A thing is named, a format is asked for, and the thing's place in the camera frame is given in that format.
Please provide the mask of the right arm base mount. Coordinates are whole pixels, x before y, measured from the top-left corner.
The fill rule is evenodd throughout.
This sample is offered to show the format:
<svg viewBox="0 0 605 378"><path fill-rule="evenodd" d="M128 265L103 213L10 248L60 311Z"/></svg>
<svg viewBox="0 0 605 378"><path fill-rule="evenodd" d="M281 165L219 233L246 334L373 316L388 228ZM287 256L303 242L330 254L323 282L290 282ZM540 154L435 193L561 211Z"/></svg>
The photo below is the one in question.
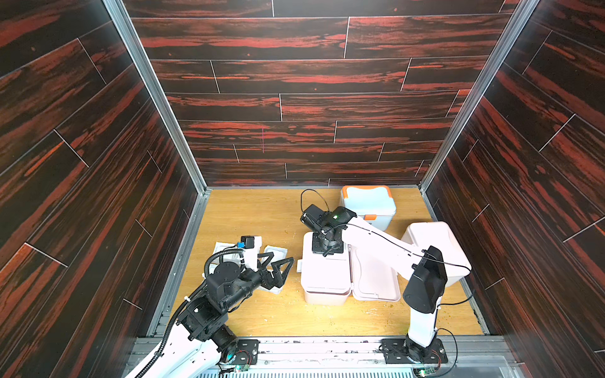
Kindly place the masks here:
<svg viewBox="0 0 605 378"><path fill-rule="evenodd" d="M378 351L383 354L385 363L388 365L443 365L448 363L444 345L438 338L435 338L428 347L422 347L408 338L382 339Z"/></svg>

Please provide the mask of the pink medicine chest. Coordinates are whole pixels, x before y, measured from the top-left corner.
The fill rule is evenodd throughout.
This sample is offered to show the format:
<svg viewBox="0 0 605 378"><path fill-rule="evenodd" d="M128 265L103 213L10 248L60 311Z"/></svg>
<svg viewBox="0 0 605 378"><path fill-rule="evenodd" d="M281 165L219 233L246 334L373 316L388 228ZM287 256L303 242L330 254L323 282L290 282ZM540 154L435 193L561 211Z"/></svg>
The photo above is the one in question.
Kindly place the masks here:
<svg viewBox="0 0 605 378"><path fill-rule="evenodd" d="M349 296L359 301L398 302L397 272L382 261L345 246L342 254L323 256L312 250L313 233L305 234L297 262L305 301L311 305L342 306Z"/></svg>

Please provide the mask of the white orange-trimmed medicine chest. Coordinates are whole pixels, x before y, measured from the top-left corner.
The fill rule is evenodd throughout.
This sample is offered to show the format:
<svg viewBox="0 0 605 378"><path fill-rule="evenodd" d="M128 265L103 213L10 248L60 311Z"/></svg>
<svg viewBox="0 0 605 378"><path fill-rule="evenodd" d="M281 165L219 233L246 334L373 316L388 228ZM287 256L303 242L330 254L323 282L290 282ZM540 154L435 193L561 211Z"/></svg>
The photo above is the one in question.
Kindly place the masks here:
<svg viewBox="0 0 605 378"><path fill-rule="evenodd" d="M355 212L366 222L386 231L396 214L396 204L388 186L344 186L340 205Z"/></svg>

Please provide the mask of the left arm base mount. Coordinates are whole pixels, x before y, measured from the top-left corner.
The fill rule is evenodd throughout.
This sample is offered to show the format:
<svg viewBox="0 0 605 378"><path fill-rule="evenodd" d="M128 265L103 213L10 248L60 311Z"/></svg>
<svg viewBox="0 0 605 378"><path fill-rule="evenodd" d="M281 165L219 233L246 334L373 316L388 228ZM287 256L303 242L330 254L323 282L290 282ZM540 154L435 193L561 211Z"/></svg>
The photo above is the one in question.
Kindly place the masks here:
<svg viewBox="0 0 605 378"><path fill-rule="evenodd" d="M243 373L258 362L260 340L238 339L234 347L230 347L218 363L219 374Z"/></svg>

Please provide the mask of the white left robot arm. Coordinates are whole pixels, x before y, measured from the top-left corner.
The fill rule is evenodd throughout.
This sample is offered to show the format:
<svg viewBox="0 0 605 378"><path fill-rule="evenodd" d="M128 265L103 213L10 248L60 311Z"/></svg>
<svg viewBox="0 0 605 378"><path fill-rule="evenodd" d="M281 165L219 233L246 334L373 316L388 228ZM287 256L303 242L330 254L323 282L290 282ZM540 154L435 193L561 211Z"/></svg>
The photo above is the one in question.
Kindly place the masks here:
<svg viewBox="0 0 605 378"><path fill-rule="evenodd" d="M242 248L227 248L205 263L203 283L184 299L167 324L159 344L129 377L194 377L216 365L236 360L242 352L228 328L228 315L258 288L283 288L294 258L274 261L274 254L256 255L248 268Z"/></svg>

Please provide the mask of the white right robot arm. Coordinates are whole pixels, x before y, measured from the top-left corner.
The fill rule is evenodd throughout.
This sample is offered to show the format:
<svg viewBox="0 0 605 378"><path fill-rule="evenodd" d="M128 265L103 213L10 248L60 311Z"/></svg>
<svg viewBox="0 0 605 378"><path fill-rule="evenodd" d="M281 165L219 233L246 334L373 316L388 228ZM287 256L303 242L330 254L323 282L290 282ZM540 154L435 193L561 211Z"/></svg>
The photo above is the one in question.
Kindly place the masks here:
<svg viewBox="0 0 605 378"><path fill-rule="evenodd" d="M445 289L469 269L446 223L412 224L405 239L398 239L343 206L329 213L311 205L301 221L310 229L300 260L309 304L341 306L349 296L403 300L411 309L408 343L418 348L433 343Z"/></svg>

